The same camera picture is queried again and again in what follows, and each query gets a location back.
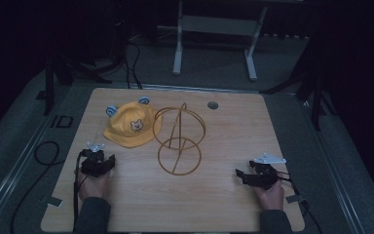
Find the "white metal stand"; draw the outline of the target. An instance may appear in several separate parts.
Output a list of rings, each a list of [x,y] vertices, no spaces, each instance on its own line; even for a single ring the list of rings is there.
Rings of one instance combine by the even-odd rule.
[[[243,55],[250,81],[257,79],[256,66],[253,54],[256,48],[261,29],[264,24],[268,7],[263,6],[258,13],[258,19],[228,19],[207,16],[186,15],[184,4],[187,0],[177,1],[177,26],[176,47],[173,59],[172,74],[177,76],[181,73],[183,57],[183,33],[200,32],[234,36],[247,36],[251,38],[250,45],[244,49]]]

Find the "person's right hand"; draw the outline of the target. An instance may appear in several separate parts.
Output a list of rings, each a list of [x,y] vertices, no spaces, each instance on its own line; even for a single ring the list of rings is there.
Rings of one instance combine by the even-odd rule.
[[[253,191],[255,192],[260,206],[264,211],[283,210],[284,190],[281,187],[280,180],[273,184],[268,190],[260,187],[253,187]]]

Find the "black tripod stand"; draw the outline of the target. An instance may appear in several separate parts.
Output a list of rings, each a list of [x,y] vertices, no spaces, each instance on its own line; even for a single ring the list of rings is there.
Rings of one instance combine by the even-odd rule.
[[[97,83],[111,84],[110,80],[101,78],[99,74],[118,68],[124,61],[123,58],[113,58],[110,64],[96,69],[89,69],[65,53],[52,52],[46,60],[45,90],[38,96],[38,98],[45,101],[44,115],[48,116],[55,104],[55,78],[58,79],[61,85],[70,86],[73,82],[70,70],[76,70],[87,79]]]
[[[299,83],[300,87],[295,96],[301,101],[307,101],[310,96],[313,96],[311,121],[315,129],[319,131],[319,114],[323,85],[330,66],[331,53],[327,49],[323,52],[309,52],[305,50],[286,81],[272,88],[262,90],[260,94],[272,95]]]

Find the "yellow bear bucket hat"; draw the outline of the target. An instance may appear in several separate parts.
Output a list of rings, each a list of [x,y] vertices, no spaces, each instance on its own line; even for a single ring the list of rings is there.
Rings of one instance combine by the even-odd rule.
[[[143,145],[161,129],[162,118],[157,113],[146,96],[119,107],[110,105],[106,108],[109,120],[103,135],[127,148]]]

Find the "grey tape piece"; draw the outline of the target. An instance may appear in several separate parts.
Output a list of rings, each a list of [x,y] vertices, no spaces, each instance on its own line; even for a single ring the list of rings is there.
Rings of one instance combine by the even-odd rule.
[[[305,203],[306,199],[302,195],[291,195],[286,197],[286,201],[288,204],[291,203]]]
[[[62,205],[63,201],[61,199],[58,199],[56,197],[49,197],[47,199],[47,204],[54,206],[54,207],[60,207]]]

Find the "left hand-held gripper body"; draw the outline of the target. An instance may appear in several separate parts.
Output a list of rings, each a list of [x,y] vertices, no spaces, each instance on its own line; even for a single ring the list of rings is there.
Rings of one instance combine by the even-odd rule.
[[[99,177],[110,171],[104,155],[104,144],[87,143],[91,155],[82,163],[81,172],[88,176]]]

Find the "gold wire hat stand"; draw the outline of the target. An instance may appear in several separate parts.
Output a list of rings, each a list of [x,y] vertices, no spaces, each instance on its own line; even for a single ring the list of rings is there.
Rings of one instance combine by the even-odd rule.
[[[175,111],[175,120],[173,121],[172,129],[170,132],[170,136],[166,140],[160,140],[159,139],[159,132],[156,130],[153,130],[153,136],[155,140],[160,144],[158,152],[157,152],[157,160],[160,165],[160,167],[168,174],[173,175],[173,176],[187,176],[194,172],[199,165],[202,162],[203,159],[203,153],[202,149],[200,148],[200,143],[204,140],[206,136],[206,123],[204,119],[195,111],[190,110],[187,107],[187,103],[184,102],[182,103],[179,107],[165,107],[160,109],[155,115],[154,115],[154,122],[153,122],[153,127],[156,127],[158,124],[159,120],[163,119],[163,116],[166,113]],[[183,131],[183,125],[182,125],[182,120],[183,120],[183,115],[187,114],[191,117],[193,117],[201,126],[202,129],[202,135],[201,137],[197,140],[194,141],[187,136],[185,136],[182,131]],[[174,150],[177,152],[177,157],[175,159],[174,165],[172,169],[167,169],[164,165],[164,162],[162,160],[162,151],[163,149],[169,149],[169,150]],[[187,172],[177,172],[177,166],[180,162],[180,159],[182,158],[182,154],[190,150],[192,148],[195,148],[198,152],[198,162],[196,165],[189,171]]]

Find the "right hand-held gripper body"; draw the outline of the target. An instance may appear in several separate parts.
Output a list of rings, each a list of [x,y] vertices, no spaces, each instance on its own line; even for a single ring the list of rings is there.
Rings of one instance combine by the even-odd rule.
[[[265,190],[268,190],[275,184],[280,177],[278,176],[278,171],[273,167],[274,164],[285,164],[286,160],[278,156],[263,153],[261,156],[254,158],[253,160],[256,163],[262,164],[261,170],[255,171],[254,175],[248,176],[248,185],[260,187]]]

